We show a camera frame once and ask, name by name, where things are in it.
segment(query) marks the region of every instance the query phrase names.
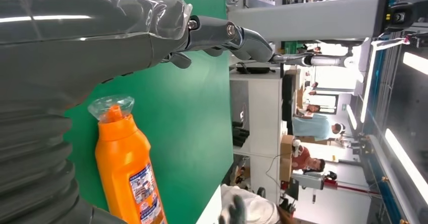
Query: green tabletop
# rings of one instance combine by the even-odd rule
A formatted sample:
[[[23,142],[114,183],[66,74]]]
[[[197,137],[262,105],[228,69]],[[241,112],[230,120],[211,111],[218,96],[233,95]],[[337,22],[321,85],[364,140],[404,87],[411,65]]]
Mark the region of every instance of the green tabletop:
[[[185,0],[193,14],[226,17],[225,0]],[[190,68],[163,64],[99,85],[80,106],[67,112],[80,193],[108,209],[96,167],[93,100],[112,94],[135,98],[132,111],[148,137],[151,160],[169,224],[196,223],[232,163],[228,56],[188,53]]]

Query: blue shirt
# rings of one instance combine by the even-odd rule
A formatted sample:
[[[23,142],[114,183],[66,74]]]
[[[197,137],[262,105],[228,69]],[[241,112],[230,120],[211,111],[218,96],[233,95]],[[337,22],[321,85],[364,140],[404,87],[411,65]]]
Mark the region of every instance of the blue shirt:
[[[327,140],[332,133],[332,126],[326,116],[313,114],[312,119],[293,117],[293,135],[314,137],[315,141]]]

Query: bottle label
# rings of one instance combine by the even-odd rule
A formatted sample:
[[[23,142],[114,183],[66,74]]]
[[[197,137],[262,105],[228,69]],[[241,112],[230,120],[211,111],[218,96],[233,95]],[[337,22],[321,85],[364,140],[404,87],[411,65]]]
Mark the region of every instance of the bottle label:
[[[131,176],[129,182],[141,224],[167,224],[151,165]]]

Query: aluminum rail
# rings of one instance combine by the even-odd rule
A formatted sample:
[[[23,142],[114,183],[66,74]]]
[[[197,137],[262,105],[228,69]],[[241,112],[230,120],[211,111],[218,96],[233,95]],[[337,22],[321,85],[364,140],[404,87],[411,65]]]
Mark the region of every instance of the aluminum rail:
[[[397,176],[395,175],[394,171],[391,169],[391,165],[390,165],[387,157],[385,156],[385,153],[382,150],[382,147],[381,147],[379,141],[377,140],[377,138],[374,135],[369,135],[369,137],[370,137],[370,142],[376,151],[376,156],[377,156],[377,158],[378,158],[378,160],[382,166],[382,169],[384,170],[385,174],[387,175],[387,177],[389,179],[389,183],[390,183],[390,185],[394,191],[395,196],[398,199],[398,202],[401,206],[401,209],[404,212],[404,215],[407,218],[407,221],[410,224],[420,224],[420,221],[417,218],[416,213],[411,208],[411,205],[410,205],[409,199],[406,196],[406,193],[401,188],[401,186],[398,182]]]

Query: black glove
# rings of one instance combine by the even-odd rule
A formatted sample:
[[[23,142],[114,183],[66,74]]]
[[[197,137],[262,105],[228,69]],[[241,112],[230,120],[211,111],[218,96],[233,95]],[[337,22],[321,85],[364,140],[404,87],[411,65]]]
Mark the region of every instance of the black glove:
[[[238,195],[233,197],[234,205],[229,206],[230,220],[229,224],[245,224],[245,205],[242,198]],[[219,217],[219,224],[226,224],[225,218],[223,216]]]

